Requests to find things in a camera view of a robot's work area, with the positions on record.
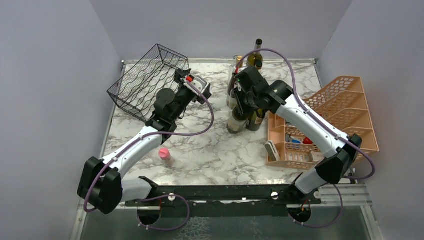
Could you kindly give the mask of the amber bottle gold cap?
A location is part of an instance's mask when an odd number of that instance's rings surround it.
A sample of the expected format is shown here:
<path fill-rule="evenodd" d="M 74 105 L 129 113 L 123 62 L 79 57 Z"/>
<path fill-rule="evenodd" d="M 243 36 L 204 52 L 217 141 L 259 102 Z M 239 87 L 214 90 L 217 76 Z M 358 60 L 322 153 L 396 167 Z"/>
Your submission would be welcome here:
<path fill-rule="evenodd" d="M 227 85 L 227 94 L 226 94 L 226 104 L 229 107 L 230 110 L 232 110 L 237 105 L 237 100 L 235 99 L 233 95 L 233 89 L 235 88 L 235 83 L 232 83 L 232 79 L 234 76 L 234 73 L 238 73 L 240 68 L 243 68 L 244 63 L 242 61 L 242 56 L 239 55 L 237 64 L 235 66 L 235 71 L 232 73 L 232 78 L 230 80 L 230 83 Z"/>

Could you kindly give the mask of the clear glass bottle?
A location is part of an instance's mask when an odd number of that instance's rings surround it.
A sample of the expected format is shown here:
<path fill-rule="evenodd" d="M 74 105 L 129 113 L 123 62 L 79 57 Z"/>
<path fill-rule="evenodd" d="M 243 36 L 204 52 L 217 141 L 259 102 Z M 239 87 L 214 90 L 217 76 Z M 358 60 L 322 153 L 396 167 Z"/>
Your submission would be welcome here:
<path fill-rule="evenodd" d="M 231 65 L 228 68 L 227 84 L 230 83 L 231 78 L 232 78 L 232 75 L 233 75 L 233 72 L 236 70 L 236 65 L 237 65 L 237 62 L 238 62 L 238 58 L 239 58 L 239 55 L 235 55 L 233 57 L 233 60 L 232 60 Z"/>

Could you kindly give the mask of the green wine bottle tan label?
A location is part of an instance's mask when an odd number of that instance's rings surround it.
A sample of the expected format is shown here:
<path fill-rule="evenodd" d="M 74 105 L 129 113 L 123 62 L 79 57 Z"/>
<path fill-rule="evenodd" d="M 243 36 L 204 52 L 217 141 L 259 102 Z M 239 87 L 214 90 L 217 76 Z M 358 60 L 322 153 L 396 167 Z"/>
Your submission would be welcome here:
<path fill-rule="evenodd" d="M 261 49 L 262 44 L 263 44 L 263 40 L 258 38 L 255 42 L 254 50 Z M 246 66 L 255 67 L 258 63 L 260 65 L 263 63 L 263 56 L 260 51 L 256 51 L 248 56 Z"/>

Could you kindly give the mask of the dark green wine bottle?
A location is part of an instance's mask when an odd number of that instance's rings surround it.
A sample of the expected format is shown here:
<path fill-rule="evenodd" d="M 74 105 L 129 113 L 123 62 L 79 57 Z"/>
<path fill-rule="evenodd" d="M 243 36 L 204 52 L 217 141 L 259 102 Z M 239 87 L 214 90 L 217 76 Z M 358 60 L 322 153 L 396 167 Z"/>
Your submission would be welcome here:
<path fill-rule="evenodd" d="M 265 116 L 266 112 L 263 109 L 257 109 L 248 117 L 246 129 L 252 132 L 258 131 L 265 119 Z"/>
<path fill-rule="evenodd" d="M 230 134 L 240 133 L 244 129 L 251 114 L 251 112 L 242 113 L 238 105 L 234 107 L 229 115 L 226 125 L 228 132 Z"/>

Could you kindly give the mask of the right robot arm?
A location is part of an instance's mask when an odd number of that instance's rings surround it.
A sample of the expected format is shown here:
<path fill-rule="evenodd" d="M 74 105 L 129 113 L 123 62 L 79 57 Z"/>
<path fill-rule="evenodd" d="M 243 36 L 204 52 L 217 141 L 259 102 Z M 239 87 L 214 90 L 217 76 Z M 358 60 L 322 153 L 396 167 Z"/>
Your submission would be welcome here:
<path fill-rule="evenodd" d="M 282 80 L 269 84 L 255 67 L 235 74 L 234 80 L 241 88 L 234 91 L 241 115 L 258 109 L 271 112 L 295 126 L 324 155 L 322 161 L 291 184 L 288 196 L 292 202 L 300 204 L 315 189 L 339 183 L 360 153 L 360 136 L 337 129 L 307 106 L 293 87 Z"/>

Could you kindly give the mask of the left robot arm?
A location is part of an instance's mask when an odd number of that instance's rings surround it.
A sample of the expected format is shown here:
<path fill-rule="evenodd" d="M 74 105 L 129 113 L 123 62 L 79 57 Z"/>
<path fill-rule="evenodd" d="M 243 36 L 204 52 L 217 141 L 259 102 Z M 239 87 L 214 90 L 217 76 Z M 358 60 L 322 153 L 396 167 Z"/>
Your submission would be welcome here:
<path fill-rule="evenodd" d="M 144 205 L 157 200 L 157 191 L 144 180 L 124 180 L 129 170 L 145 155 L 176 136 L 176 121 L 190 103 L 212 105 L 211 84 L 189 70 L 177 70 L 173 77 L 177 90 L 162 88 L 155 95 L 152 116 L 129 142 L 102 159 L 90 157 L 84 164 L 77 195 L 83 210 L 107 215 L 121 202 L 139 199 Z"/>

